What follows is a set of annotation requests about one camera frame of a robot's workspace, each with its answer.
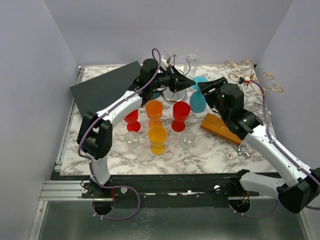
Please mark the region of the red wine glass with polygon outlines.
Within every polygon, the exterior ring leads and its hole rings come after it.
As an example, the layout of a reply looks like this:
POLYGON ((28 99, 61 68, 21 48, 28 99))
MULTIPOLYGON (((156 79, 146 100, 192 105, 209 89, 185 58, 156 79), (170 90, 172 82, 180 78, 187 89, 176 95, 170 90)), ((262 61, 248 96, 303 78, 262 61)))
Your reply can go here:
POLYGON ((190 114, 191 108, 187 102, 179 101, 176 102, 173 106, 173 118, 174 121, 171 124, 171 127, 176 132, 182 132, 186 125, 185 121, 187 120, 190 114))
POLYGON ((127 123, 129 132, 138 132, 141 129, 141 124, 138 122, 139 111, 136 109, 128 114, 123 120, 127 123))

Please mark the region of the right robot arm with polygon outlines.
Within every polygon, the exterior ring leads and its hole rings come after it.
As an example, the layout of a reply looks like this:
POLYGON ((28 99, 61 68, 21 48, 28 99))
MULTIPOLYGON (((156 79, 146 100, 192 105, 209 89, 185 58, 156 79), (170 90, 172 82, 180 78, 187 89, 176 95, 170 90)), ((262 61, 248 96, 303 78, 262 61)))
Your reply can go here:
POLYGON ((309 207, 320 194, 320 170, 312 169, 286 149, 270 133, 270 125, 244 108, 244 92, 225 77, 197 86, 209 107, 219 113, 226 127, 258 151, 279 173, 279 178, 237 172, 231 179, 230 191, 241 196, 256 192, 279 201, 288 211, 298 214, 309 207))

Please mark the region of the clear ribbed wine glass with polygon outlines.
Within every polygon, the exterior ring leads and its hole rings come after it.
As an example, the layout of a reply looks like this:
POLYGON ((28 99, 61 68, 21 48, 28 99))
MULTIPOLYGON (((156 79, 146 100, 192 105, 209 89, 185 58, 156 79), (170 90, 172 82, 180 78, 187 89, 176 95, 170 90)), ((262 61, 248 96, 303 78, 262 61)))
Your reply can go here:
POLYGON ((195 136, 190 131, 184 131, 180 135, 179 148, 182 152, 188 152, 194 144, 195 136))

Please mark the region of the orange wine glass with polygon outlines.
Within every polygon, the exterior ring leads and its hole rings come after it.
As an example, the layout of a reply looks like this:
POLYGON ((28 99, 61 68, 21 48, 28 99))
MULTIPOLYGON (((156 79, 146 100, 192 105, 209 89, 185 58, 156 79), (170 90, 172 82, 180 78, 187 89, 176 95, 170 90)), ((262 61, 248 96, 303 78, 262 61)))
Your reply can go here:
POLYGON ((163 115, 163 104, 158 100, 151 100, 145 106, 147 117, 149 118, 148 127, 162 126, 161 117, 163 115))

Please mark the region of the yellow wine glass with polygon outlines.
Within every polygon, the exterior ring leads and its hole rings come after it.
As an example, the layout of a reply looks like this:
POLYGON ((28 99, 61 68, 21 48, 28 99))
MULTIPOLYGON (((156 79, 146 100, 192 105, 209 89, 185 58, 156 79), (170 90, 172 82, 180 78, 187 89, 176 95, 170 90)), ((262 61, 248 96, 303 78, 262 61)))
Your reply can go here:
POLYGON ((165 141, 167 139, 167 130, 160 126, 152 126, 148 131, 150 141, 150 150, 154 155, 162 155, 165 152, 165 141))

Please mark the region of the blue wine glass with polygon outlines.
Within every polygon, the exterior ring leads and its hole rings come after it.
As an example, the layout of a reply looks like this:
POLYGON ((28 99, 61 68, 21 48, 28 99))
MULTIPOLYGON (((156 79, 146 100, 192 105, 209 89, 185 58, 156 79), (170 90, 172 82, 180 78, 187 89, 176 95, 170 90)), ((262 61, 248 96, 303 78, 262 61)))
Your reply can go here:
POLYGON ((194 113, 202 113, 205 111, 207 103, 202 95, 198 83, 208 82, 208 79, 203 76, 196 76, 193 78, 195 85, 192 88, 195 90, 190 96, 189 106, 192 112, 194 113))

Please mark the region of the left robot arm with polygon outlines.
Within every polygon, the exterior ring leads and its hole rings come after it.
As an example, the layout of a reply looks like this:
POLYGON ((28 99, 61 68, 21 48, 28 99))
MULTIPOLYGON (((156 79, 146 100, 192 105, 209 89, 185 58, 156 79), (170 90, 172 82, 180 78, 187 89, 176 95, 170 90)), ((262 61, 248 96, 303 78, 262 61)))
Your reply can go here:
POLYGON ((148 58, 143 61, 139 76, 118 100, 99 112, 88 111, 83 116, 77 138, 78 155, 88 159, 90 178, 95 182, 93 191, 99 197, 107 197, 111 191, 107 154, 115 126, 150 101, 154 90, 166 88, 176 93, 193 85, 195 82, 173 65, 165 66, 162 61, 148 58))

